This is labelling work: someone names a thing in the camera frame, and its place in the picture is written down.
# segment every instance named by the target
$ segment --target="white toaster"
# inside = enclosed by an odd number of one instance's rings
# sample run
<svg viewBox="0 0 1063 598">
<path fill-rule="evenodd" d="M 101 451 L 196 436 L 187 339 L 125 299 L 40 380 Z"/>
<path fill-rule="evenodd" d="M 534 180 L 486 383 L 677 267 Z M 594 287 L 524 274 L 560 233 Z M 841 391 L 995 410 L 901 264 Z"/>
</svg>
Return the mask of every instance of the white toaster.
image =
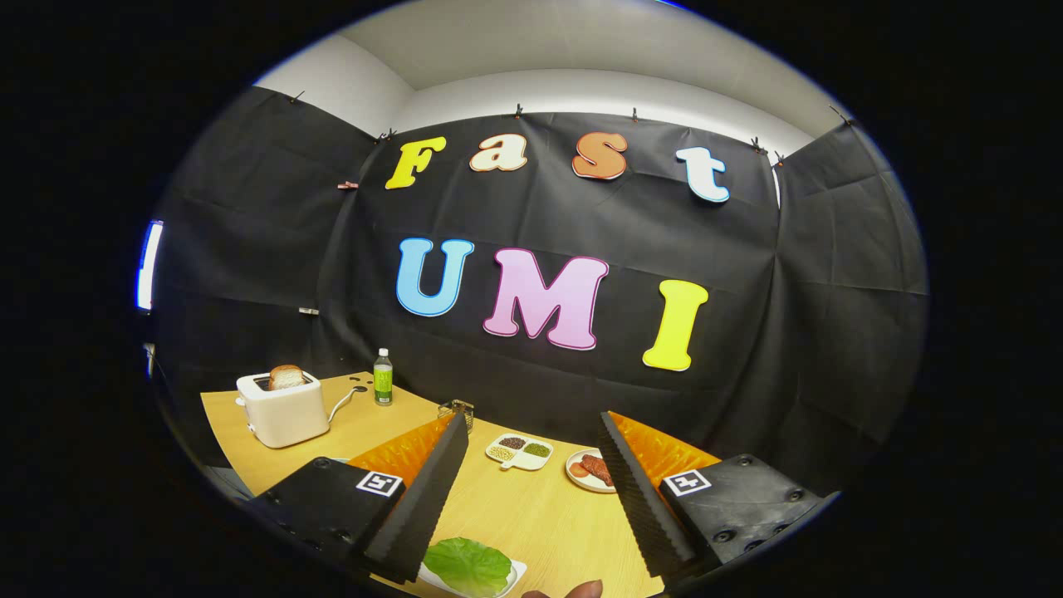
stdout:
<svg viewBox="0 0 1063 598">
<path fill-rule="evenodd" d="M 236 381 L 240 396 L 236 405 L 243 407 L 248 430 L 270 448 L 301 443 L 328 431 L 321 382 L 303 373 L 305 385 L 268 391 L 269 374 L 244 376 Z"/>
</svg>

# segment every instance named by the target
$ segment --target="food plate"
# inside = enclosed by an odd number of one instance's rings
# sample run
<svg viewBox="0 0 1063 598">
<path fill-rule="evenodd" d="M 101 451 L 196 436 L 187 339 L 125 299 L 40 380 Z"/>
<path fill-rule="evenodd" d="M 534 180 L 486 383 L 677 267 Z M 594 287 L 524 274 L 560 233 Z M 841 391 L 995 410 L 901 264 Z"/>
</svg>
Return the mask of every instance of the food plate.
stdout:
<svg viewBox="0 0 1063 598">
<path fill-rule="evenodd" d="M 514 585 L 517 585 L 517 581 L 521 579 L 521 576 L 523 576 L 524 573 L 528 570 L 528 566 L 525 565 L 524 563 L 521 563 L 520 561 L 513 561 L 512 559 L 510 559 L 509 562 L 512 563 L 512 566 L 509 569 L 509 576 L 506 577 L 506 582 L 507 582 L 506 587 L 499 594 L 495 594 L 493 598 L 502 598 L 506 594 L 509 594 L 509 591 L 512 590 Z M 446 583 L 443 580 L 439 579 L 439 576 L 429 571 L 428 567 L 424 566 L 424 563 L 421 563 L 421 570 L 420 573 L 417 574 L 417 577 L 423 579 L 424 581 L 431 583 L 432 585 L 435 585 L 436 587 L 445 590 L 446 592 L 457 594 L 458 596 L 463 596 L 465 598 L 472 598 L 468 594 L 462 594 L 457 590 L 454 590 L 453 587 L 446 585 Z"/>
<path fill-rule="evenodd" d="M 603 482 L 602 480 L 595 478 L 590 474 L 588 474 L 583 478 L 577 478 L 572 475 L 572 472 L 569 468 L 572 467 L 573 463 L 579 463 L 584 459 L 585 455 L 597 457 L 601 459 L 602 451 L 600 451 L 598 449 L 586 449 L 572 454 L 572 457 L 570 457 L 569 460 L 564 462 L 564 473 L 568 474 L 569 479 L 575 482 L 577 486 L 585 490 L 589 490 L 591 492 L 600 492 L 603 494 L 617 494 L 617 486 L 607 486 L 605 485 L 605 482 Z"/>
<path fill-rule="evenodd" d="M 500 444 L 505 439 L 520 439 L 521 441 L 524 441 L 524 444 L 521 445 L 521 448 L 507 447 L 507 446 L 504 446 L 504 445 Z M 542 445 L 542 446 L 546 447 L 547 449 L 550 449 L 550 455 L 547 455 L 546 457 L 538 457 L 538 456 L 532 455 L 529 452 L 524 452 L 524 449 L 526 449 L 532 444 Z M 512 455 L 512 457 L 510 457 L 507 460 L 507 459 L 504 459 L 504 458 L 502 458 L 502 457 L 500 457 L 497 455 L 497 452 L 496 452 L 497 449 L 504 449 L 504 450 L 509 451 L 509 452 L 511 452 L 513 455 Z M 552 444 L 550 444 L 547 442 L 544 442 L 544 441 L 540 441 L 539 439 L 533 439 L 532 437 L 525 437 L 523 434 L 503 434 L 503 435 L 499 437 L 497 439 L 495 439 L 493 443 L 487 445 L 487 448 L 484 449 L 484 452 L 490 459 L 493 459 L 493 460 L 502 463 L 502 468 L 503 469 L 509 469 L 510 467 L 517 467 L 519 469 L 527 469 L 528 472 L 535 472 L 536 469 L 542 469 L 542 466 L 546 465 L 546 462 L 550 461 L 550 458 L 554 457 L 554 445 L 552 445 Z"/>
</svg>

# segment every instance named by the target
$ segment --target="finger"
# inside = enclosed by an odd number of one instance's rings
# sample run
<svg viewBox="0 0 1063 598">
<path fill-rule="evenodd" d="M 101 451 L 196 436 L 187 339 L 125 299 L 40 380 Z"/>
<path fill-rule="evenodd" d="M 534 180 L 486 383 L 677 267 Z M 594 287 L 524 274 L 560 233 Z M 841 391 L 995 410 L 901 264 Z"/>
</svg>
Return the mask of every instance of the finger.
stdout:
<svg viewBox="0 0 1063 598">
<path fill-rule="evenodd" d="M 564 598 L 602 598 L 602 580 L 580 583 L 572 588 Z"/>
</svg>

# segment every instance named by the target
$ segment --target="plastic bottle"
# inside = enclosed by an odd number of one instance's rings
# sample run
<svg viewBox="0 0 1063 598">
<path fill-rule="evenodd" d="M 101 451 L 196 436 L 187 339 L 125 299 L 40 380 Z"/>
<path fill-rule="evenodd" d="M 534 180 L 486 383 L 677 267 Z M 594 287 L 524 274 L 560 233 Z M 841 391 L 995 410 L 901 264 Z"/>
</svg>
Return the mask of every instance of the plastic bottle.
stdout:
<svg viewBox="0 0 1063 598">
<path fill-rule="evenodd" d="M 381 357 L 373 364 L 373 395 L 381 407 L 391 406 L 391 370 L 388 351 L 381 349 Z"/>
</svg>

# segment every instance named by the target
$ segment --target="letter m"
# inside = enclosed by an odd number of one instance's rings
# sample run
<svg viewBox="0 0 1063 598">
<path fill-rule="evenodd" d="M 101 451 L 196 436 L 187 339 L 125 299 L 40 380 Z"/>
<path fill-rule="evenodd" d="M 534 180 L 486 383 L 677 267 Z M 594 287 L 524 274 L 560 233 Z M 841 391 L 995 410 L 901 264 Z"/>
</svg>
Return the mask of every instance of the letter m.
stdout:
<svg viewBox="0 0 1063 598">
<path fill-rule="evenodd" d="M 546 334 L 546 340 L 577 352 L 594 348 L 594 297 L 598 283 L 609 273 L 608 263 L 594 257 L 573 257 L 547 287 L 530 251 L 500 249 L 494 260 L 502 264 L 502 277 L 494 315 L 484 322 L 484 330 L 516 337 L 520 330 L 514 321 L 519 306 L 528 338 L 536 339 L 559 311 L 557 326 Z"/>
</svg>

